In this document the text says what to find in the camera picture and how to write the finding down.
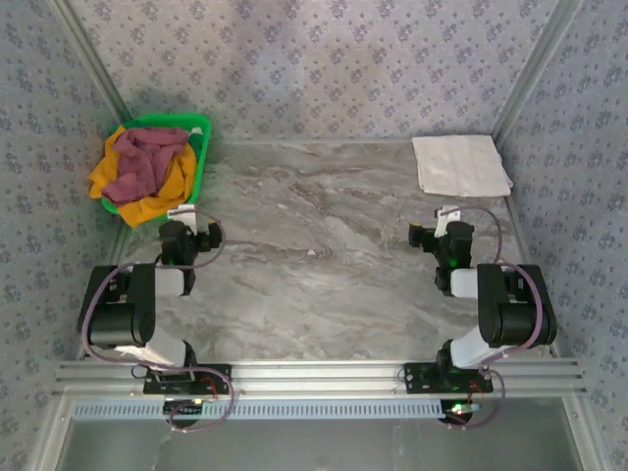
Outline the folded white towel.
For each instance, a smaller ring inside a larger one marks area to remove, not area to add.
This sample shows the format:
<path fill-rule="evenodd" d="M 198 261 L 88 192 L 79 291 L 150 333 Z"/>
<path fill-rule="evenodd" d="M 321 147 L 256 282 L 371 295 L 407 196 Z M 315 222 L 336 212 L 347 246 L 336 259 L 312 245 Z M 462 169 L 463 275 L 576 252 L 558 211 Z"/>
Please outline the folded white towel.
<path fill-rule="evenodd" d="M 422 136 L 411 141 L 424 192 L 471 198 L 511 193 L 513 183 L 489 135 Z"/>

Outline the green plastic basket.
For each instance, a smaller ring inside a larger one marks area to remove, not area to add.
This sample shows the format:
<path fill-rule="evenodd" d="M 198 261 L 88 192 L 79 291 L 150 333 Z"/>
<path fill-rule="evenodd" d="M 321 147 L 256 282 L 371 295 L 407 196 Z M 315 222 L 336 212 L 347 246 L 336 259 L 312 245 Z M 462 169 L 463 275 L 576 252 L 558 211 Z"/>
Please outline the green plastic basket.
<path fill-rule="evenodd" d="M 189 135 L 193 128 L 203 135 Z M 197 201 L 212 124 L 200 114 L 148 114 L 119 125 L 89 176 L 89 197 L 132 228 Z"/>

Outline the grey metal sheet panel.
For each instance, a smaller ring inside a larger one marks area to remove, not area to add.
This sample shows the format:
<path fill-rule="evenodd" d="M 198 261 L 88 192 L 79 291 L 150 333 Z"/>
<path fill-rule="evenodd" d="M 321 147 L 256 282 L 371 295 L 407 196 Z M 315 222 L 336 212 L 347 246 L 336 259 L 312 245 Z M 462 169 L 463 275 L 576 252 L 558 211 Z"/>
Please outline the grey metal sheet panel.
<path fill-rule="evenodd" d="M 233 421 L 173 433 L 161 422 L 76 422 L 55 471 L 583 471 L 560 418 L 476 431 L 436 420 Z"/>

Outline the aluminium frame post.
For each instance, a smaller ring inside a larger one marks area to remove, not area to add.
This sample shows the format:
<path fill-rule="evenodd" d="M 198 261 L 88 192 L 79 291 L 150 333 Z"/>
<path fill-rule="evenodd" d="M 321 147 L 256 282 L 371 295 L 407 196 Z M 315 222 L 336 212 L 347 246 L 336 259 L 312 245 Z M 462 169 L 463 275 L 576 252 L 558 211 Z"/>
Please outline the aluminium frame post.
<path fill-rule="evenodd" d="M 591 452 L 588 422 L 580 397 L 566 396 L 562 402 L 583 471 L 598 471 L 597 460 Z"/>
<path fill-rule="evenodd" d="M 506 141 L 583 2 L 584 0 L 556 0 L 554 8 L 493 124 L 492 138 L 497 148 L 503 146 Z"/>
<path fill-rule="evenodd" d="M 71 402 L 54 396 L 47 406 L 26 471 L 55 471 L 72 420 Z"/>
<path fill-rule="evenodd" d="M 129 121 L 131 112 L 91 44 L 89 35 L 69 0 L 45 1 L 112 114 L 120 122 Z"/>

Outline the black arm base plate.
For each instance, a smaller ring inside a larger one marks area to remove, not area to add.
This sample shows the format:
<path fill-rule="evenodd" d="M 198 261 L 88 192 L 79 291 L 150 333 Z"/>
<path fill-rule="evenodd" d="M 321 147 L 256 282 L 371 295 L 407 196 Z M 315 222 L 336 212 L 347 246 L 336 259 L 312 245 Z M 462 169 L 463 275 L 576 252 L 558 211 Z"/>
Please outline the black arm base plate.
<path fill-rule="evenodd" d="M 227 383 L 215 373 L 206 371 L 173 372 L 148 370 L 143 392 L 170 395 L 227 395 Z"/>
<path fill-rule="evenodd" d="M 420 393 L 492 393 L 493 382 L 479 371 L 436 363 L 405 363 L 403 382 L 409 394 Z"/>

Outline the small controller circuit board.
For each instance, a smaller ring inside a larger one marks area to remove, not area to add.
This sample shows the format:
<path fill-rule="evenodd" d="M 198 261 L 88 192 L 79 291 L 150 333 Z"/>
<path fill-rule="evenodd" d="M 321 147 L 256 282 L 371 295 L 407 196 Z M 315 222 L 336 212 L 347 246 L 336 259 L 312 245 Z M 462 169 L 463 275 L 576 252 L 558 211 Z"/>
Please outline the small controller circuit board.
<path fill-rule="evenodd" d="M 162 407 L 164 416 L 197 416 L 202 413 L 202 399 L 167 399 Z"/>
<path fill-rule="evenodd" d="M 442 400 L 441 407 L 444 417 L 440 421 L 452 426 L 466 426 L 474 413 L 481 410 L 481 405 L 472 400 Z"/>

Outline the aluminium mounting rail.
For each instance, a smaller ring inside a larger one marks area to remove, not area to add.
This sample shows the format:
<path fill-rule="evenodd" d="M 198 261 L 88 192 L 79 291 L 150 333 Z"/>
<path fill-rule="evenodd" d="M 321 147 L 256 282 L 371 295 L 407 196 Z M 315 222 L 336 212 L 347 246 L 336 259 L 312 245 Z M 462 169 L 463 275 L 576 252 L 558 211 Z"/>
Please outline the aluminium mounting rail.
<path fill-rule="evenodd" d="M 492 368 L 508 397 L 564 397 L 587 392 L 572 358 L 511 357 Z M 130 364 L 69 361 L 59 365 L 52 392 L 138 396 L 145 369 Z M 407 395 L 395 361 L 237 361 L 232 382 L 240 398 L 389 398 Z"/>

